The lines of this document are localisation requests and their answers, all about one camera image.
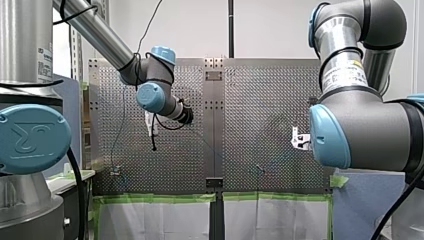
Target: cable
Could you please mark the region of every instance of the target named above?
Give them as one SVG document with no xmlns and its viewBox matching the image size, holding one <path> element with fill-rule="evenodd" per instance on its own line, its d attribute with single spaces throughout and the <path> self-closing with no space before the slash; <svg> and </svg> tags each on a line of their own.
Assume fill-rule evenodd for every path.
<svg viewBox="0 0 424 240">
<path fill-rule="evenodd" d="M 137 51 L 134 53 L 134 56 L 135 56 L 136 61 L 137 61 L 134 65 L 134 68 L 135 68 L 134 72 L 135 72 L 136 78 L 137 78 L 136 82 L 135 82 L 135 91 L 138 90 L 138 85 L 139 85 L 139 83 L 142 82 L 141 79 L 140 79 L 140 74 L 139 74 L 141 72 L 141 55 L 140 55 L 141 43 L 143 42 L 144 38 L 147 36 L 147 33 L 149 32 L 149 29 L 150 29 L 150 25 L 152 24 L 153 19 L 155 18 L 156 13 L 157 13 L 162 1 L 163 0 L 159 0 L 158 4 L 156 5 L 155 11 L 153 12 L 152 17 L 150 17 L 150 20 L 149 20 L 149 23 L 147 24 L 146 30 L 144 31 L 143 36 L 140 38 L 140 41 L 138 42 Z"/>
<path fill-rule="evenodd" d="M 410 99 L 401 99 L 401 100 L 391 101 L 391 103 L 399 103 L 399 102 L 404 102 L 404 103 L 413 105 L 421 112 L 422 115 L 424 115 L 424 107 L 420 103 Z M 408 188 L 402 193 L 402 195 L 400 195 L 400 197 L 396 200 L 396 202 L 392 205 L 392 207 L 390 207 L 390 209 L 386 212 L 383 219 L 381 219 L 381 222 L 379 223 L 378 227 L 375 229 L 374 234 L 371 237 L 371 240 L 378 239 L 381 233 L 381 230 L 383 230 L 387 221 L 390 219 L 393 213 L 402 205 L 402 203 L 408 198 L 408 196 L 412 193 L 412 191 L 415 189 L 415 187 L 418 185 L 418 183 L 421 181 L 423 177 L 424 177 L 424 166 L 421 167 L 421 169 L 419 170 L 415 178 L 412 180 Z"/>
<path fill-rule="evenodd" d="M 152 119 L 152 136 L 151 136 L 151 138 L 152 138 L 152 145 L 153 145 L 153 148 L 152 148 L 152 150 L 153 151 L 156 151 L 157 150 L 157 148 L 156 148 L 156 143 L 155 143 L 155 133 L 154 133 L 154 126 L 155 126 L 155 119 L 157 119 L 157 117 L 156 117 L 156 113 L 155 114 L 153 114 L 153 119 Z"/>
<path fill-rule="evenodd" d="M 72 170 L 74 170 L 75 181 L 77 183 L 78 210 L 79 210 L 78 240 L 84 240 L 85 219 L 86 219 L 84 183 L 82 182 L 82 177 L 78 167 L 78 162 L 71 148 L 68 149 L 67 155 L 68 155 L 69 162 L 71 163 Z"/>
<path fill-rule="evenodd" d="M 63 83 L 62 79 L 48 83 L 24 83 L 24 84 L 11 84 L 11 83 L 0 83 L 2 88 L 35 88 L 35 87 L 51 87 Z"/>
<path fill-rule="evenodd" d="M 156 114 L 154 115 L 154 118 L 156 118 L 156 121 L 159 123 L 159 125 L 161 127 L 165 128 L 166 130 L 170 130 L 170 131 L 179 130 L 179 129 L 183 128 L 185 125 L 187 125 L 187 122 L 186 122 L 186 123 L 183 123 L 181 126 L 178 126 L 176 128 L 170 128 L 170 127 L 167 127 L 167 126 L 163 125 L 163 123 L 161 123 L 161 121 L 159 121 L 159 118 L 158 118 L 158 116 Z"/>
<path fill-rule="evenodd" d="M 59 8 L 60 18 L 62 19 L 65 18 L 65 5 L 66 5 L 66 0 L 62 0 L 62 2 L 60 2 L 60 8 Z"/>
<path fill-rule="evenodd" d="M 119 137 L 121 136 L 122 133 L 122 129 L 124 128 L 124 122 L 125 122 L 125 118 L 126 118 L 126 99 L 125 99 L 125 92 L 127 90 L 127 86 L 124 87 L 124 89 L 122 90 L 122 120 L 121 120 L 121 125 L 119 127 L 118 130 L 118 134 L 116 135 L 116 138 L 112 144 L 112 149 L 110 149 L 110 164 L 112 165 L 112 171 L 115 169 L 115 164 L 113 162 L 113 151 L 115 150 L 116 147 L 116 143 L 118 142 Z"/>
<path fill-rule="evenodd" d="M 71 15 L 71 16 L 69 16 L 69 17 L 67 17 L 67 18 L 63 18 L 62 20 L 60 20 L 60 21 L 57 21 L 57 22 L 53 22 L 53 26 L 55 26 L 55 25 L 58 25 L 58 24 L 61 24 L 61 23 L 67 23 L 68 21 L 70 21 L 70 20 L 72 20 L 72 19 L 74 19 L 74 18 L 76 18 L 76 17 L 78 17 L 79 15 L 81 15 L 81 14 L 83 14 L 83 13 L 85 13 L 85 12 L 87 12 L 87 11 L 89 11 L 89 10 L 91 10 L 91 9 L 96 9 L 96 13 L 97 13 L 97 10 L 99 9 L 97 6 L 95 6 L 95 5 L 93 5 L 93 6 L 90 6 L 90 7 L 88 7 L 88 8 L 86 8 L 86 9 L 84 9 L 84 10 L 82 10 L 81 12 L 78 12 L 78 13 L 75 13 L 75 14 L 73 14 L 73 15 Z"/>
<path fill-rule="evenodd" d="M 160 4 L 162 3 L 162 1 L 163 1 L 163 0 L 159 0 L 158 4 L 156 5 L 155 11 L 153 12 L 152 17 L 150 18 L 149 23 L 147 24 L 146 30 L 144 31 L 143 36 L 141 37 L 140 41 L 138 42 L 138 48 L 137 48 L 136 53 L 140 53 L 140 49 L 141 49 L 141 42 L 143 42 L 144 38 L 147 36 L 147 32 L 148 32 L 148 31 L 149 31 L 149 29 L 150 29 L 150 25 L 152 24 L 153 19 L 155 18 L 156 13 L 157 13 L 157 11 L 158 11 L 158 9 L 159 9 Z"/>
<path fill-rule="evenodd" d="M 383 91 L 381 91 L 380 95 L 384 96 L 387 93 L 387 91 L 389 90 L 389 87 L 390 87 L 390 74 L 389 74 L 389 76 L 387 76 L 386 85 L 384 86 L 384 89 L 383 89 Z"/>
</svg>

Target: pegboard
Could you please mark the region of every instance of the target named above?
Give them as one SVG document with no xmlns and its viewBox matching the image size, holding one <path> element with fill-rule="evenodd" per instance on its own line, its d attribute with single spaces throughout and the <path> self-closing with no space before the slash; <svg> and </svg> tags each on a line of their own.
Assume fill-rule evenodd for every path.
<svg viewBox="0 0 424 240">
<path fill-rule="evenodd" d="M 117 71 L 106 61 L 91 61 L 90 100 L 94 104 L 91 119 L 92 138 L 95 138 L 92 142 L 97 142 L 92 144 L 92 153 L 93 159 L 102 165 L 94 179 L 94 194 L 203 193 L 202 60 L 178 61 L 173 94 L 191 105 L 194 121 L 190 127 L 178 131 L 159 127 L 159 136 L 155 138 L 157 151 L 152 151 L 135 87 L 124 86 Z M 122 119 L 124 124 L 116 140 Z M 172 122 L 164 124 L 178 126 Z M 111 175 L 111 169 L 116 166 L 120 167 L 120 174 Z"/>
<path fill-rule="evenodd" d="M 293 125 L 309 132 L 308 99 L 320 95 L 317 61 L 178 59 L 173 94 L 192 106 L 194 122 L 159 128 L 156 152 L 134 87 L 105 60 L 90 61 L 95 195 L 204 193 L 207 177 L 223 177 L 224 191 L 328 189 L 330 172 L 290 144 Z"/>
<path fill-rule="evenodd" d="M 330 170 L 294 149 L 309 133 L 309 98 L 321 95 L 315 60 L 224 61 L 224 191 L 328 191 Z"/>
</svg>

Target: label sticker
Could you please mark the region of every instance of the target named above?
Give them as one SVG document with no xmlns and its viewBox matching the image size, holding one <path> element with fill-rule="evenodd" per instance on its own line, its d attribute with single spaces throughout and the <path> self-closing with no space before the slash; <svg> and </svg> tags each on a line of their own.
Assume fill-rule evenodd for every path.
<svg viewBox="0 0 424 240">
<path fill-rule="evenodd" d="M 348 61 L 330 69 L 323 79 L 324 92 L 344 86 L 368 86 L 364 69 L 358 61 Z"/>
<path fill-rule="evenodd" d="M 38 48 L 38 80 L 44 82 L 53 81 L 53 57 L 52 52 L 45 48 Z"/>
</svg>

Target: silver robot arm segment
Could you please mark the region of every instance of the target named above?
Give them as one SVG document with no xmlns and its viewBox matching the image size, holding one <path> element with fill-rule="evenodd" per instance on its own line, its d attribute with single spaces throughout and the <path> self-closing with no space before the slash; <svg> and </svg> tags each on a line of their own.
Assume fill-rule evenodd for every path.
<svg viewBox="0 0 424 240">
<path fill-rule="evenodd" d="M 311 143 L 323 165 L 416 171 L 422 161 L 423 115 L 407 103 L 383 103 L 384 86 L 406 19 L 393 0 L 321 6 L 311 20 L 321 57 L 323 95 L 310 109 Z M 365 67 L 362 51 L 367 48 Z"/>
<path fill-rule="evenodd" d="M 61 3 L 62 0 L 54 0 L 54 8 L 60 11 Z M 85 0 L 66 1 L 65 17 L 89 7 Z M 70 20 L 69 24 L 119 71 L 123 83 L 142 84 L 137 93 L 141 107 L 180 123 L 192 122 L 192 109 L 171 94 L 175 66 L 175 53 L 171 49 L 155 47 L 148 59 L 140 59 L 94 9 Z"/>
</svg>

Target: small white object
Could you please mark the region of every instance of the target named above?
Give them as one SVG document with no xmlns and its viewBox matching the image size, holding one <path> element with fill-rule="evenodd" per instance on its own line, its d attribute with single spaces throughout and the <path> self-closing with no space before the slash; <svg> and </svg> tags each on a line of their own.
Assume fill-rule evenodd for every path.
<svg viewBox="0 0 424 240">
<path fill-rule="evenodd" d="M 298 134 L 298 127 L 293 127 L 291 144 L 294 148 L 309 151 L 311 150 L 311 135 Z"/>
<path fill-rule="evenodd" d="M 71 164 L 70 163 L 65 163 L 63 165 L 63 176 L 66 176 L 66 175 L 68 175 L 71 172 L 72 172 Z"/>
<path fill-rule="evenodd" d="M 69 225 L 71 225 L 71 219 L 65 218 L 65 220 L 63 220 L 63 226 L 68 227 Z"/>
<path fill-rule="evenodd" d="M 154 136 L 157 136 L 159 134 L 157 121 L 154 122 L 153 133 L 152 133 L 153 117 L 154 117 L 154 113 L 144 111 L 144 118 L 145 118 L 145 122 L 146 122 L 146 126 L 147 126 L 147 131 L 149 132 L 149 137 L 151 137 L 152 134 Z"/>
</svg>

